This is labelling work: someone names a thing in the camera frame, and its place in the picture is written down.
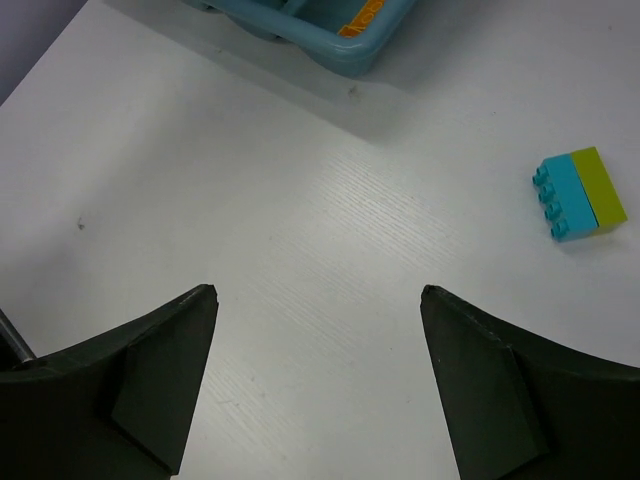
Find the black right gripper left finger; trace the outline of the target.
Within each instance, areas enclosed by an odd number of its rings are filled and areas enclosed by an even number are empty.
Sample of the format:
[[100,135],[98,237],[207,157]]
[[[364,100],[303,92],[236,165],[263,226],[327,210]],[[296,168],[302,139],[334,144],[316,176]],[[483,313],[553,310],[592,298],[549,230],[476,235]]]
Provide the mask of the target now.
[[4,479],[170,479],[180,471],[218,299],[199,285],[38,357],[1,319]]

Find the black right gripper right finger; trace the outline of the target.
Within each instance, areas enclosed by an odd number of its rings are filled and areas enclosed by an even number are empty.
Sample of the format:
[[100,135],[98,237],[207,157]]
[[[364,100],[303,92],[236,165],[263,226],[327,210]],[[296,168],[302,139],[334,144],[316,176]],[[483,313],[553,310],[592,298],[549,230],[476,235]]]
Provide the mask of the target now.
[[463,479],[636,479],[639,370],[494,317],[442,287],[420,305]]

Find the cyan long lego brick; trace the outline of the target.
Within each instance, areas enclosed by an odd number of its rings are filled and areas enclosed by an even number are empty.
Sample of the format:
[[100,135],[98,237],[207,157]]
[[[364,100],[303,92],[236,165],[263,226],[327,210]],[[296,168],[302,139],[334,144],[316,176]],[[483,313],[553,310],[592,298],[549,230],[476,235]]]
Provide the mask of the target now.
[[579,240],[595,232],[598,223],[569,154],[544,159],[532,183],[554,241]]

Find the yellow long lego brick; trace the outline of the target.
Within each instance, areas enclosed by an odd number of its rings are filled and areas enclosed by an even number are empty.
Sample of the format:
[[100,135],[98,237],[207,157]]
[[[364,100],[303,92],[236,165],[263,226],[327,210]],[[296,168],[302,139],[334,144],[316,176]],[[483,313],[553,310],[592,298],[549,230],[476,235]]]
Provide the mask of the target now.
[[385,0],[367,0],[359,12],[341,27],[338,34],[345,38],[354,38],[364,32],[383,8]]

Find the green long lego brick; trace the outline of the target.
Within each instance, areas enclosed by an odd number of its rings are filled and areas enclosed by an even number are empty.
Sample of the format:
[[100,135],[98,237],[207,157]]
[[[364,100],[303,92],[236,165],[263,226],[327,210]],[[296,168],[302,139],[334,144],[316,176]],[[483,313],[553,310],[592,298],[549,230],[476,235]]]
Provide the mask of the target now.
[[609,233],[628,220],[608,170],[592,146],[570,153],[597,222],[593,236]]

